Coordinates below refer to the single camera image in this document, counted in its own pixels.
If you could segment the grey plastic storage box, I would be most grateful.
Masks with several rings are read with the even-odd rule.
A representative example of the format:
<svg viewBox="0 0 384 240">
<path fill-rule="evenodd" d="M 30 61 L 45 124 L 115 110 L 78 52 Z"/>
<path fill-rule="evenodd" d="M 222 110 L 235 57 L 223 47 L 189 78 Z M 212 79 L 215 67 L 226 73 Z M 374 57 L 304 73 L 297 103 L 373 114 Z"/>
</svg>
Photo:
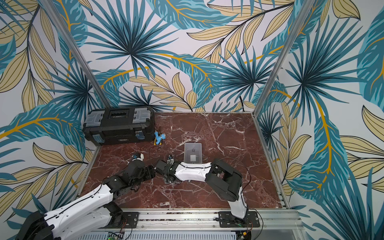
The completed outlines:
<svg viewBox="0 0 384 240">
<path fill-rule="evenodd" d="M 202 144 L 201 143 L 185 143 L 184 162 L 187 164 L 202 164 Z"/>
</svg>

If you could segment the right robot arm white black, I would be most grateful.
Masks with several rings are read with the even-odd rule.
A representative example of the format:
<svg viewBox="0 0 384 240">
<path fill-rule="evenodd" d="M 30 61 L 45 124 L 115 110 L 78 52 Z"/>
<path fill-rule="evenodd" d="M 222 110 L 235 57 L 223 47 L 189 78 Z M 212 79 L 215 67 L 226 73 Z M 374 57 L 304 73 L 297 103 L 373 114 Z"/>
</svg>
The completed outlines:
<svg viewBox="0 0 384 240">
<path fill-rule="evenodd" d="M 206 164 L 188 164 L 158 161 L 155 170 L 168 183 L 185 181 L 206 183 L 221 199 L 229 203 L 233 217 L 237 219 L 246 217 L 248 206 L 243 196 L 243 175 L 226 162 L 215 160 Z"/>
</svg>

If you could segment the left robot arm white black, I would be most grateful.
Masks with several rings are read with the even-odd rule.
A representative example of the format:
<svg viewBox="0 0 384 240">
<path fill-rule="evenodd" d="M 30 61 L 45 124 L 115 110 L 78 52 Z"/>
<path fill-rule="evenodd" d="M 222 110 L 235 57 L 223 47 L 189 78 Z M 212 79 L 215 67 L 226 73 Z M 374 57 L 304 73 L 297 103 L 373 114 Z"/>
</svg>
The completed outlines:
<svg viewBox="0 0 384 240">
<path fill-rule="evenodd" d="M 133 160 L 116 175 L 105 178 L 88 194 L 47 213 L 30 214 L 21 226 L 17 240 L 73 240 L 95 229 L 123 228 L 128 220 L 114 202 L 141 183 L 156 176 L 156 168 Z"/>
</svg>

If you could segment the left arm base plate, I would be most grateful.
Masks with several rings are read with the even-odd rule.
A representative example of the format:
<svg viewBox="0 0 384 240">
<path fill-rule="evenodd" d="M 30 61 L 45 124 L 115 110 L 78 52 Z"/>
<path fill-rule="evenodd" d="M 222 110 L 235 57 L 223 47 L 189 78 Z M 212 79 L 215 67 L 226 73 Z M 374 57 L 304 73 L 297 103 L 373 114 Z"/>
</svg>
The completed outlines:
<svg viewBox="0 0 384 240">
<path fill-rule="evenodd" d="M 139 212 L 122 212 L 112 217 L 111 221 L 102 229 L 121 229 L 132 228 L 135 229 L 139 220 Z"/>
</svg>

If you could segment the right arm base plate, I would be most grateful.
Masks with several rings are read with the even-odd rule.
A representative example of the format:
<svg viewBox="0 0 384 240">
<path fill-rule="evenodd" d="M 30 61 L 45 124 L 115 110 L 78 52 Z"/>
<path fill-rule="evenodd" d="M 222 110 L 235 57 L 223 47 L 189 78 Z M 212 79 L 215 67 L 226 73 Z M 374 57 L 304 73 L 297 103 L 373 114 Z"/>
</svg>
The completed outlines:
<svg viewBox="0 0 384 240">
<path fill-rule="evenodd" d="M 221 228 L 258 228 L 261 226 L 257 212 L 247 212 L 243 219 L 234 217 L 231 212 L 218 212 L 215 218 Z"/>
</svg>

